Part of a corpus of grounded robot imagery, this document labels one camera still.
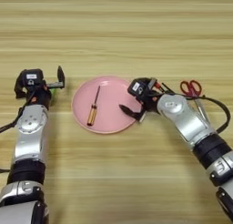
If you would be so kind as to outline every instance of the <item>scissors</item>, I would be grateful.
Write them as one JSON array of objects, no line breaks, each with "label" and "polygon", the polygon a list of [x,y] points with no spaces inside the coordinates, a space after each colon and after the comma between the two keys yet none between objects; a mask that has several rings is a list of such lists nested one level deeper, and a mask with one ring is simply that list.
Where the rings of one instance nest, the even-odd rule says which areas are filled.
[{"label": "scissors", "polygon": [[[199,97],[201,95],[201,92],[202,92],[202,86],[198,83],[198,81],[195,81],[195,80],[191,80],[190,82],[182,81],[180,83],[180,89],[188,97]],[[201,114],[201,116],[207,122],[209,122],[208,114],[207,114],[203,104],[201,103],[201,101],[199,99],[195,99],[194,101],[197,105],[198,111]]]}]

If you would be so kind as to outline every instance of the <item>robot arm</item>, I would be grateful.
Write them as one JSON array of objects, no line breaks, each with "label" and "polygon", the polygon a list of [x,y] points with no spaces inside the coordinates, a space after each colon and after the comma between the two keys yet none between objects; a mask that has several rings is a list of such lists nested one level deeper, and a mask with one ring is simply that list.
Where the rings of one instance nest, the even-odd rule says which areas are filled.
[{"label": "robot arm", "polygon": [[141,113],[133,113],[121,105],[127,115],[142,117],[145,111],[156,111],[172,122],[206,169],[214,186],[218,187],[219,204],[233,222],[233,151],[230,146],[209,122],[188,104],[185,97],[176,95],[169,88],[166,91],[156,79],[136,79],[128,88],[128,93],[136,97],[143,108]]},{"label": "robot arm", "polygon": [[58,68],[58,83],[47,85],[40,69],[23,71],[16,81],[16,98],[26,97],[26,105],[16,122],[18,140],[7,185],[0,194],[0,223],[46,224],[48,209],[44,199],[49,88],[63,88],[65,77]]}]

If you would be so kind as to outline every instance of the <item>scissors blade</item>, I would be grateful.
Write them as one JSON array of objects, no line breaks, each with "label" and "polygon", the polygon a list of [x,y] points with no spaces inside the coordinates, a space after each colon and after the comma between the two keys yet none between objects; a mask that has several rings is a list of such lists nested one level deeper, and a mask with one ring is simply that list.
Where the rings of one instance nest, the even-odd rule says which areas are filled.
[{"label": "scissors blade", "polygon": [[204,108],[202,102],[199,99],[195,99],[195,103],[197,105],[198,111],[200,115],[209,123],[208,114],[206,109]]}]

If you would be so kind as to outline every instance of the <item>red scissors handle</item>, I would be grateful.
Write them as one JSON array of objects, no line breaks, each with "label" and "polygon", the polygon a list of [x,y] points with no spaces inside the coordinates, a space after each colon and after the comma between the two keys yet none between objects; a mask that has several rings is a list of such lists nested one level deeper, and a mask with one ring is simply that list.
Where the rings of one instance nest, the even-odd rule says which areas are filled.
[{"label": "red scissors handle", "polygon": [[180,89],[189,97],[199,97],[202,92],[201,85],[195,80],[191,80],[190,82],[182,81],[180,83]]}]

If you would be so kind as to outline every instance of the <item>white label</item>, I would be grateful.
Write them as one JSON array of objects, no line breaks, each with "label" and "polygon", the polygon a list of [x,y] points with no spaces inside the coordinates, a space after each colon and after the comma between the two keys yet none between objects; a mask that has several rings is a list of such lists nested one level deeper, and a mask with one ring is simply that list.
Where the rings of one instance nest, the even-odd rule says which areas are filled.
[{"label": "white label", "polygon": [[135,85],[133,86],[133,90],[137,91],[139,87],[140,87],[140,84],[136,82]]},{"label": "white label", "polygon": [[37,75],[26,75],[26,79],[37,79]]},{"label": "white label", "polygon": [[175,104],[175,102],[166,102],[165,107],[173,107]]}]

